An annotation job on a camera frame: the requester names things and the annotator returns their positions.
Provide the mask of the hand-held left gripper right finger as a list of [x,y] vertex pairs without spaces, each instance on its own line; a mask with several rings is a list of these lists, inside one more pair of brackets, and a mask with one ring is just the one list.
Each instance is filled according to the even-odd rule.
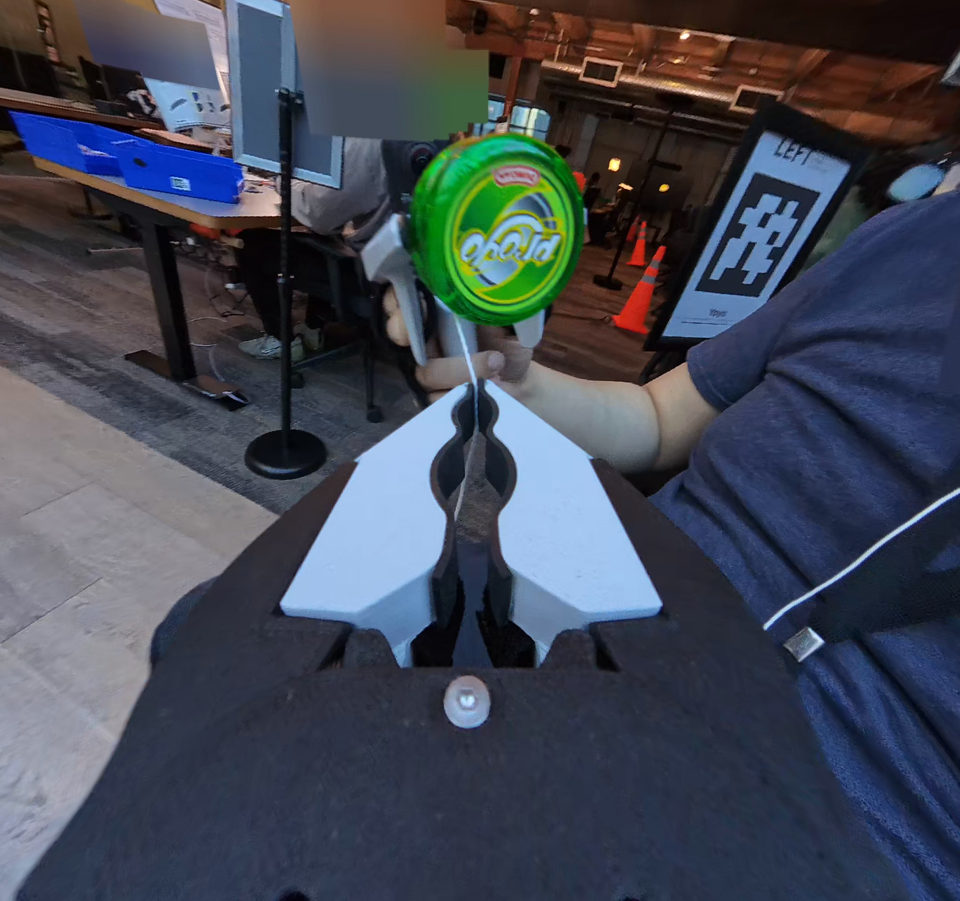
[[478,395],[490,528],[483,619],[496,666],[541,666],[556,638],[652,618],[663,601],[594,459],[491,382]]

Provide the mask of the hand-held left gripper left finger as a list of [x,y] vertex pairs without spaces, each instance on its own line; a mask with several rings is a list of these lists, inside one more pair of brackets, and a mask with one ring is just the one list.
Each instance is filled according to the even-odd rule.
[[473,406],[466,384],[358,457],[280,600],[285,616],[379,631],[398,665],[413,665],[412,643],[436,617],[430,577],[448,524],[431,471],[463,401]]

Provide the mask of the green yoyo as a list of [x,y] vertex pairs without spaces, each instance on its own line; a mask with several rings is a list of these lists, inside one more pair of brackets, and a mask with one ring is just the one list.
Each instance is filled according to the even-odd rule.
[[554,148],[487,135],[438,152],[416,182],[409,224],[426,289],[461,319],[507,327],[543,313],[570,282],[584,203]]

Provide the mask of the person's right forearm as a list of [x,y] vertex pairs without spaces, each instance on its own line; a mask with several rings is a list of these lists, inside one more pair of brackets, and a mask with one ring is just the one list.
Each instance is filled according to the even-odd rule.
[[680,365],[644,385],[577,379],[533,363],[512,395],[596,460],[623,474],[686,466],[719,417]]

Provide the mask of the person's right hand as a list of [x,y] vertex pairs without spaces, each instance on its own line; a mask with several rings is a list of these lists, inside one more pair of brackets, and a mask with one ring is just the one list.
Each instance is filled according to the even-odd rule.
[[[410,337],[394,289],[387,285],[382,298],[385,331],[389,341],[409,347]],[[479,326],[476,328],[477,352],[472,355],[477,379],[493,381],[511,394],[522,392],[525,377],[534,360],[534,349],[522,345],[512,328]],[[427,344],[426,365],[414,364],[414,378],[429,403],[440,400],[448,391],[472,379],[463,354],[445,356],[436,340]]]

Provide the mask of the black office chair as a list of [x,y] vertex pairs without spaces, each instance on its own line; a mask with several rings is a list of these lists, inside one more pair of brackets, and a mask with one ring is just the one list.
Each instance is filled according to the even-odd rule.
[[425,392],[413,375],[413,355],[391,342],[386,330],[383,299],[389,283],[368,275],[360,253],[338,236],[295,232],[294,248],[294,290],[306,302],[303,319],[295,326],[304,357],[294,365],[293,387],[303,386],[306,367],[358,353],[368,422],[383,420],[376,395],[379,362],[393,362],[415,402],[424,406]]

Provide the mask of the grey sign panel on stand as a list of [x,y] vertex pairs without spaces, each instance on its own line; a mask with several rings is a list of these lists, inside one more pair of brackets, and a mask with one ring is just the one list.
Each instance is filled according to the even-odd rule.
[[317,472],[327,460],[318,436],[292,425],[293,278],[291,185],[294,178],[332,190],[343,184],[344,139],[316,134],[306,115],[290,6],[279,0],[224,0],[233,159],[279,178],[277,272],[280,327],[280,423],[246,448],[246,466],[288,481]]

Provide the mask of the blue plastic bin with label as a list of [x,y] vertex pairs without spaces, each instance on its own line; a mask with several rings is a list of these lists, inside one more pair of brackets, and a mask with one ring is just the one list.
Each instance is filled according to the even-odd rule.
[[110,147],[129,188],[227,204],[241,199],[243,169],[229,158],[138,138]]

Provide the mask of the white poster board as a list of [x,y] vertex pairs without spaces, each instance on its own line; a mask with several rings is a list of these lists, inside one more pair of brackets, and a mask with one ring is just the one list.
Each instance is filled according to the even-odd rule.
[[152,0],[158,13],[167,18],[201,23],[223,96],[230,97],[230,67],[227,31],[222,9],[205,0]]

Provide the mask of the white leaflet display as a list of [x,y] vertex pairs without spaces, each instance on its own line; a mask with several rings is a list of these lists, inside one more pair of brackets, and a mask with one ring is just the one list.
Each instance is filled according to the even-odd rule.
[[207,89],[144,77],[168,131],[188,128],[229,128],[231,106],[219,88]]

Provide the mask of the black white marker sign board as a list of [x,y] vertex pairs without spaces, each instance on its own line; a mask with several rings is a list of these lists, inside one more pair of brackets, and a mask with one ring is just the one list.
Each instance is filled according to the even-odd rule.
[[752,117],[671,283],[647,352],[687,352],[760,309],[800,267],[872,148],[786,104]]

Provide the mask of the wooden table with black legs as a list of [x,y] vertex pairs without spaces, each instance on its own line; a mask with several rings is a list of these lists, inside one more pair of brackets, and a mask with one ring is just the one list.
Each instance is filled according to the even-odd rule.
[[281,225],[280,196],[264,187],[243,191],[236,203],[218,202],[129,187],[120,178],[84,173],[36,155],[31,159],[38,169],[76,182],[112,211],[129,215],[141,230],[165,353],[139,350],[126,354],[125,359],[230,411],[245,408],[249,399],[239,388],[197,371],[171,232],[190,224],[221,231],[277,229]]

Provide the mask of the long wooden table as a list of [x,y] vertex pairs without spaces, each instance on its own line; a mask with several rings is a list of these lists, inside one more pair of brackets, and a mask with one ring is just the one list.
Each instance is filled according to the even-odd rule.
[[128,115],[104,114],[94,106],[82,102],[1,88],[1,107],[13,112],[33,113],[46,117],[74,120],[125,131],[158,129],[150,120]]

